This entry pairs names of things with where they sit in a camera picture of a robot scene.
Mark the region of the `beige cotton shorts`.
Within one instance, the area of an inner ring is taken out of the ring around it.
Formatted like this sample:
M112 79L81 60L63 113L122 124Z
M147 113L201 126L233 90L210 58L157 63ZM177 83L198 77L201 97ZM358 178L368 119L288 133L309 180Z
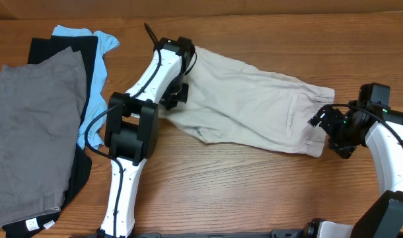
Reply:
M184 80L185 104L159 110L160 118L204 143L238 143L320 157L326 134L308 121L335 91L296 77L260 71L201 47Z

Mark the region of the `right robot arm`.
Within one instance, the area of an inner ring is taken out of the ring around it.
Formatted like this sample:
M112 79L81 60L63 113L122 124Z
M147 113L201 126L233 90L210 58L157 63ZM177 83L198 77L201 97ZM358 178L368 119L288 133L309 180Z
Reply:
M403 112L391 109L389 99L389 86L365 84L346 113L341 104L326 104L309 120L343 159L359 145L370 150L380 197L355 225L313 219L298 237L403 237Z

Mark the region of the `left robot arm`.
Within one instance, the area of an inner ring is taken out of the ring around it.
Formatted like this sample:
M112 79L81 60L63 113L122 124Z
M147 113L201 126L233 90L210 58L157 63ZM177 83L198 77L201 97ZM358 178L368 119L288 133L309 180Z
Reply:
M159 108L186 102L184 76L195 65L195 46L188 38L161 38L138 82L125 93L111 95L104 144L109 149L112 180L104 220L97 237L131 237L139 179L159 137Z

